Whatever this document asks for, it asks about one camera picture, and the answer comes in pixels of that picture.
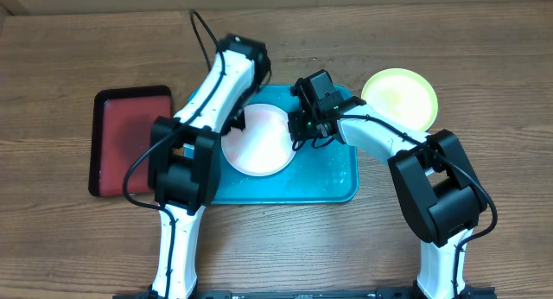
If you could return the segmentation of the teal plastic tray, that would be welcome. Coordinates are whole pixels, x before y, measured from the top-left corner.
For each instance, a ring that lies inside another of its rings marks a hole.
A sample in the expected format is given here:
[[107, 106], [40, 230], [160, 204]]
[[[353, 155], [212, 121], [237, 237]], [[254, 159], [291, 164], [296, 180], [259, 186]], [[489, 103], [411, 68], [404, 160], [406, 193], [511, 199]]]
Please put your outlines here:
[[[248, 105], [274, 105], [287, 114], [299, 100], [286, 85], [266, 86]], [[305, 143], [292, 161], [273, 175], [251, 176], [237, 171], [221, 155], [221, 178], [214, 205], [332, 204], [347, 202], [359, 189], [357, 150], [332, 142], [313, 149]]]

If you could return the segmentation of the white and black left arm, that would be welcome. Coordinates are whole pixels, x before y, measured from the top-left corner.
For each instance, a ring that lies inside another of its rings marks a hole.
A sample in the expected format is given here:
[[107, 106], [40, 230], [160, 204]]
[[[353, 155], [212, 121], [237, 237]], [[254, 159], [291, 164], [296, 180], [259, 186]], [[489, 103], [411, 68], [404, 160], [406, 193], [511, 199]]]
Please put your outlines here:
[[243, 107], [269, 71], [265, 44], [228, 35], [193, 98], [172, 118], [155, 121], [148, 185], [158, 204], [161, 239], [151, 297], [194, 293], [200, 220], [219, 187], [221, 138], [231, 127], [244, 126]]

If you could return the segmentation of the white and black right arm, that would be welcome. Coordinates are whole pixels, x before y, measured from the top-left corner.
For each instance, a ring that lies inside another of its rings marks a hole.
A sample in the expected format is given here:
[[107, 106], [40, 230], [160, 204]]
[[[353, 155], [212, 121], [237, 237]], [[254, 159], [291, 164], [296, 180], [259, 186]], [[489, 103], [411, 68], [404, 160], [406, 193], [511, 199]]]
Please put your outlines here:
[[409, 130], [359, 97], [345, 98], [326, 70], [291, 87], [299, 108], [289, 114], [294, 150], [319, 139], [361, 148], [387, 163], [403, 217], [421, 241], [421, 267], [402, 298], [494, 298], [493, 288], [466, 285], [468, 242], [487, 235], [497, 208], [481, 186], [458, 137]]

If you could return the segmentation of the yellow plate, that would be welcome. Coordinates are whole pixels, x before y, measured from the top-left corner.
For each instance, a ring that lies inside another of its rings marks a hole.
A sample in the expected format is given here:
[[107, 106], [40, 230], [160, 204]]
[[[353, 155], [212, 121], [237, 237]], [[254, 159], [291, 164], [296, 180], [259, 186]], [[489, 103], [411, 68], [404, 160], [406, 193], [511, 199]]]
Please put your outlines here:
[[412, 130], [429, 130], [438, 115], [433, 86], [420, 74], [404, 68], [375, 73], [361, 98], [381, 116]]

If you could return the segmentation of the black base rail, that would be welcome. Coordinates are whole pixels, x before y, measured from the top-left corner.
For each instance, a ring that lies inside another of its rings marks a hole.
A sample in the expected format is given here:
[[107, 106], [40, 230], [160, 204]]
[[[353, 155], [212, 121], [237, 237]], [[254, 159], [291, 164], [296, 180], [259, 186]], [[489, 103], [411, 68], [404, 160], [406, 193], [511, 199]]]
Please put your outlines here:
[[[113, 296], [113, 299], [154, 299], [163, 298], [153, 290], [141, 294]], [[232, 293], [231, 291], [195, 291], [193, 299], [415, 299], [426, 298], [415, 286], [380, 287], [367, 291], [323, 291], [323, 292], [254, 292]], [[463, 299], [497, 299], [495, 288], [474, 288], [467, 286], [460, 294]]]

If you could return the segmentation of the pink plate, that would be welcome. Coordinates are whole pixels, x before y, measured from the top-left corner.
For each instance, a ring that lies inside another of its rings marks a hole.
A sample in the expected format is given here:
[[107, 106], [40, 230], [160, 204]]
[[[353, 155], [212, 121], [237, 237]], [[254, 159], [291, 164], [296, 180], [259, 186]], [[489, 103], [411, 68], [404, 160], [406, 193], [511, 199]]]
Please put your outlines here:
[[274, 105], [246, 106], [244, 129], [231, 128], [222, 137], [226, 160], [251, 176], [273, 175], [284, 169], [295, 156], [288, 122], [288, 114]]

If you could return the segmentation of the black tray with red liquid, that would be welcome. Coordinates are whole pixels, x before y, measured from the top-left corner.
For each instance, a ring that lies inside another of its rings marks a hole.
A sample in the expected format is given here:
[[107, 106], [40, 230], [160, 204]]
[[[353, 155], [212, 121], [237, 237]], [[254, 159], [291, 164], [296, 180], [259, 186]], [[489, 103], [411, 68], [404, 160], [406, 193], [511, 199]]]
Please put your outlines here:
[[108, 89], [94, 99], [89, 193], [120, 197], [130, 166], [150, 147], [151, 129], [159, 117], [172, 116], [167, 86]]

